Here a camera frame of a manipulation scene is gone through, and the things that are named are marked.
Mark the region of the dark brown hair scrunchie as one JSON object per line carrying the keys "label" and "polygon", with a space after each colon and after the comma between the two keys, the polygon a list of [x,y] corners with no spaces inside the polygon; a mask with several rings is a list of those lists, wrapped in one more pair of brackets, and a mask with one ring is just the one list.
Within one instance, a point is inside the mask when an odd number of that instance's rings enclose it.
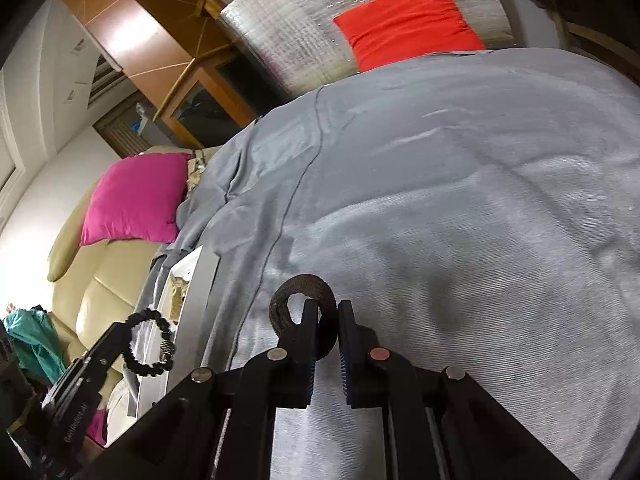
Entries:
{"label": "dark brown hair scrunchie", "polygon": [[314,337],[314,358],[322,360],[337,340],[337,306],[331,287],[314,274],[298,274],[286,280],[272,295],[269,304],[269,321],[277,336],[295,324],[288,310],[288,298],[302,294],[318,304],[320,318]]}

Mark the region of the beige hair claw clip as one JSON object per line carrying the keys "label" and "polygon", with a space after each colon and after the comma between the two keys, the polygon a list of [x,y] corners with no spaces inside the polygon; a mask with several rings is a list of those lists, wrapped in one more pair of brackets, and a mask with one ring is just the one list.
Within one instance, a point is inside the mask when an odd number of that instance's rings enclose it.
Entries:
{"label": "beige hair claw clip", "polygon": [[186,300],[186,294],[188,293],[190,281],[181,276],[170,274],[169,275],[169,288],[170,288],[170,309],[169,318],[172,322],[178,323],[181,315],[184,300]]}

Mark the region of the white jewelry box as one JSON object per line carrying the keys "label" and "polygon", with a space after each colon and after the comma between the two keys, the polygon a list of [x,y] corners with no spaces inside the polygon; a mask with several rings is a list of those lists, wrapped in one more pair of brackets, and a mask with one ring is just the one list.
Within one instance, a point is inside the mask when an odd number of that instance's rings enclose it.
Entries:
{"label": "white jewelry box", "polygon": [[[170,372],[165,372],[160,376],[139,379],[136,419],[141,418],[194,368],[200,366],[201,353],[204,351],[205,344],[201,332],[207,300],[213,287],[218,262],[219,257],[214,252],[200,245],[170,268],[160,295],[158,308],[160,314],[167,318],[170,324],[172,342],[176,347],[174,367]],[[172,322],[169,318],[170,274],[181,276],[190,281],[178,323]]]}

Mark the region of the magenta garment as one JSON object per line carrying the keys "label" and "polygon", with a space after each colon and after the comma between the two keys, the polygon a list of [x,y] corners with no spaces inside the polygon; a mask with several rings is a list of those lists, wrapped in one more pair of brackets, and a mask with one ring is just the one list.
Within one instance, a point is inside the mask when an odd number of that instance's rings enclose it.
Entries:
{"label": "magenta garment", "polygon": [[106,447],[107,441],[107,408],[96,410],[86,429],[86,436],[96,442],[97,445]]}

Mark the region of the teal shirt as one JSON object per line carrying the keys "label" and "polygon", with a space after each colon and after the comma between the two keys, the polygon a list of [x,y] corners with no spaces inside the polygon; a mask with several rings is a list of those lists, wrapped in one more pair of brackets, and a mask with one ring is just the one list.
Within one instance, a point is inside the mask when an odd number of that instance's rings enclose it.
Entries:
{"label": "teal shirt", "polygon": [[48,312],[40,306],[16,309],[6,315],[3,324],[20,367],[55,384],[65,373],[66,364]]}

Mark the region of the beige leather sofa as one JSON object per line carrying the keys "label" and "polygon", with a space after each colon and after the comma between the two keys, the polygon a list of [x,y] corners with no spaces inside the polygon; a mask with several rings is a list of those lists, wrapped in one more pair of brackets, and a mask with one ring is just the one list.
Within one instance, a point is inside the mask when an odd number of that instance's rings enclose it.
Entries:
{"label": "beige leather sofa", "polygon": [[[154,146],[139,155],[175,152],[189,155],[183,202],[198,186],[216,148],[189,151]],[[166,245],[146,240],[102,240],[88,246],[80,244],[89,200],[102,176],[68,216],[48,257],[48,280],[53,287],[52,321],[67,361],[82,356],[108,326],[124,320],[142,303],[144,284],[158,253]]]}

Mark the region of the grey blanket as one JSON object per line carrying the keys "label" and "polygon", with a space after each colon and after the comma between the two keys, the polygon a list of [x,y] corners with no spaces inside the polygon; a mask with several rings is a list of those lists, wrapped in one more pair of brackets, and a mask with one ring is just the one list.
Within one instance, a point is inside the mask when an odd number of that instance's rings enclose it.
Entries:
{"label": "grey blanket", "polygon": [[639,432],[639,89],[556,49],[427,55],[308,92],[234,136],[178,209],[139,304],[219,262],[195,359],[276,342],[268,304],[323,278],[384,346],[464,367],[582,479]]}

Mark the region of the magenta pillow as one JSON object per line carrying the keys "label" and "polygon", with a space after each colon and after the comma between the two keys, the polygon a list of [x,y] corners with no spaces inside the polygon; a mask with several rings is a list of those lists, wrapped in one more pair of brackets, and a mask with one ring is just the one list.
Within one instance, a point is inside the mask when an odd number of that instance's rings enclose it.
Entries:
{"label": "magenta pillow", "polygon": [[108,168],[91,194],[80,244],[146,240],[168,244],[178,235],[177,208],[186,192],[186,153],[127,157]]}

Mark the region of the wooden cabinet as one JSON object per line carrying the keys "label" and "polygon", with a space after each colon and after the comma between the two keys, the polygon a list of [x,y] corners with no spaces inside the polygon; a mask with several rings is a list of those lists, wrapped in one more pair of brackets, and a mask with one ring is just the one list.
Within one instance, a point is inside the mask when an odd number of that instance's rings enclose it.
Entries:
{"label": "wooden cabinet", "polygon": [[105,55],[156,108],[188,148],[202,148],[178,118],[189,94],[204,88],[235,129],[256,118],[250,103],[220,71],[240,51],[198,0],[63,0]]}

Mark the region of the silver foil insulation sheet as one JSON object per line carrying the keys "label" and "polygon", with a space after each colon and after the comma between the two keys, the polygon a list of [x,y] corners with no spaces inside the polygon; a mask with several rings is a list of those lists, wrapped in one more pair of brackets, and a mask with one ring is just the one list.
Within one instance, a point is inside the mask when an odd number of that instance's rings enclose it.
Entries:
{"label": "silver foil insulation sheet", "polygon": [[[369,0],[232,0],[222,24],[290,98],[356,74],[349,43],[334,16]],[[488,48],[515,44],[500,0],[454,0]]]}

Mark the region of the red pillow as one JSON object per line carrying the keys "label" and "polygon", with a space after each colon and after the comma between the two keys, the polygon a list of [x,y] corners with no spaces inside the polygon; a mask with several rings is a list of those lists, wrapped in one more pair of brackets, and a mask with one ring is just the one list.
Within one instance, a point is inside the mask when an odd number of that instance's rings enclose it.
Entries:
{"label": "red pillow", "polygon": [[421,55],[485,47],[454,0],[370,0],[333,21],[362,72]]}

